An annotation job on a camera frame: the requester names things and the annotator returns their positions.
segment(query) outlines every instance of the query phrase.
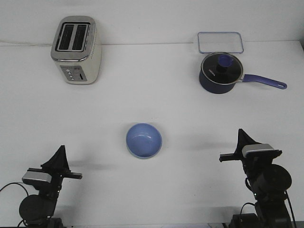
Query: navy blue saucepan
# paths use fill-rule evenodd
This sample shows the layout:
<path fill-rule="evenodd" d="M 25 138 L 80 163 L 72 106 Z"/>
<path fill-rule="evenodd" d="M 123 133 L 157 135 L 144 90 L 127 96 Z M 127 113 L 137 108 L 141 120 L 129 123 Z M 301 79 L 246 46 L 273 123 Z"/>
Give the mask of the navy blue saucepan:
<path fill-rule="evenodd" d="M 240 80 L 243 82 L 260 82 L 279 89 L 287 88 L 287 85 L 283 82 L 258 75 L 244 74 L 243 65 L 238 58 L 223 52 L 209 54 L 203 59 L 199 79 L 200 84 L 214 94 L 227 93 Z"/>

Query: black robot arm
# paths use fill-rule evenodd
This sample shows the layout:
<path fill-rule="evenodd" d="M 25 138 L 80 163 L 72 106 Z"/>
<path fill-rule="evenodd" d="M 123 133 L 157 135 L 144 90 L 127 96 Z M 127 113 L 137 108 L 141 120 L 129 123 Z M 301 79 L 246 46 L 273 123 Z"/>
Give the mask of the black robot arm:
<path fill-rule="evenodd" d="M 28 169 L 22 181 L 32 185 L 39 193 L 26 197 L 20 204 L 19 213 L 27 227 L 62 227 L 61 219 L 52 216 L 64 178 L 82 178 L 81 173 L 73 173 L 69 169 L 64 145 L 60 146 L 49 161 L 41 165 L 41 169 Z"/>
<path fill-rule="evenodd" d="M 286 190 L 292 180 L 288 171 L 272 164 L 282 151 L 269 144 L 261 144 L 250 138 L 242 129 L 238 131 L 238 144 L 234 153 L 222 154 L 220 162 L 241 160 L 247 176 L 246 186 L 254 194 L 256 214 L 244 214 L 242 219 L 234 215 L 229 228 L 256 227 L 292 228 L 290 216 L 285 206 Z"/>

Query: lid knob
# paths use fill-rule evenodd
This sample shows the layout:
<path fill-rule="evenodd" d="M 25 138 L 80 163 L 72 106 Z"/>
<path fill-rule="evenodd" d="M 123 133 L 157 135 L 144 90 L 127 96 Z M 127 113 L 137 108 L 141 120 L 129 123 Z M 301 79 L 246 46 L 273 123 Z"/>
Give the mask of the lid knob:
<path fill-rule="evenodd" d="M 232 65 L 233 58 L 229 55 L 222 54 L 218 57 L 218 64 L 221 67 L 229 67 Z"/>

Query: glass lid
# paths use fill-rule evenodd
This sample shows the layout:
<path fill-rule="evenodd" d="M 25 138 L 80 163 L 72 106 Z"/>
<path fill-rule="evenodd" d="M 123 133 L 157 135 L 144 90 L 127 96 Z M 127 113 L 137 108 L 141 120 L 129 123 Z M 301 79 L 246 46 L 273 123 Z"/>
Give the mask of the glass lid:
<path fill-rule="evenodd" d="M 223 52 L 207 55 L 201 63 L 201 70 L 210 81 L 221 85 L 235 83 L 243 75 L 241 62 Z"/>
<path fill-rule="evenodd" d="M 198 43 L 199 52 L 202 54 L 244 52 L 242 37 L 238 32 L 199 32 Z"/>

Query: saucepan handle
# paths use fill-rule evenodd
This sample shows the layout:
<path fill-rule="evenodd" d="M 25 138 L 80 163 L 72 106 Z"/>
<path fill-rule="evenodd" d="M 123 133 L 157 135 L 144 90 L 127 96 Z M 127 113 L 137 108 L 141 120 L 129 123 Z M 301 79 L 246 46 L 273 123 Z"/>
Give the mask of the saucepan handle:
<path fill-rule="evenodd" d="M 284 82 L 275 81 L 270 78 L 258 76 L 258 75 L 244 75 L 244 78 L 242 80 L 243 82 L 259 82 L 266 85 L 270 85 L 279 89 L 286 89 L 287 85 Z"/>

